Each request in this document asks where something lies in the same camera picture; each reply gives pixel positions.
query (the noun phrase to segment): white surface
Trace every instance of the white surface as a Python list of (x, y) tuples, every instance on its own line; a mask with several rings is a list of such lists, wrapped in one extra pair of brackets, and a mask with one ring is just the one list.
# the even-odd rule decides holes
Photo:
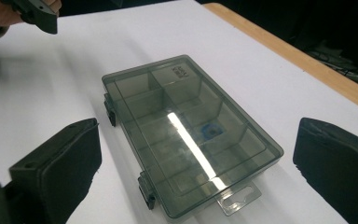
[(103, 75), (188, 54), (285, 150), (255, 179), (263, 195), (231, 217), (214, 203), (190, 223), (345, 223), (293, 165), (311, 117), (358, 135), (358, 106), (191, 0), (59, 19), (59, 34), (18, 24), (0, 39), (0, 182), (64, 126), (100, 122), (103, 165), (68, 223), (164, 223), (138, 190), (141, 169), (103, 106)]

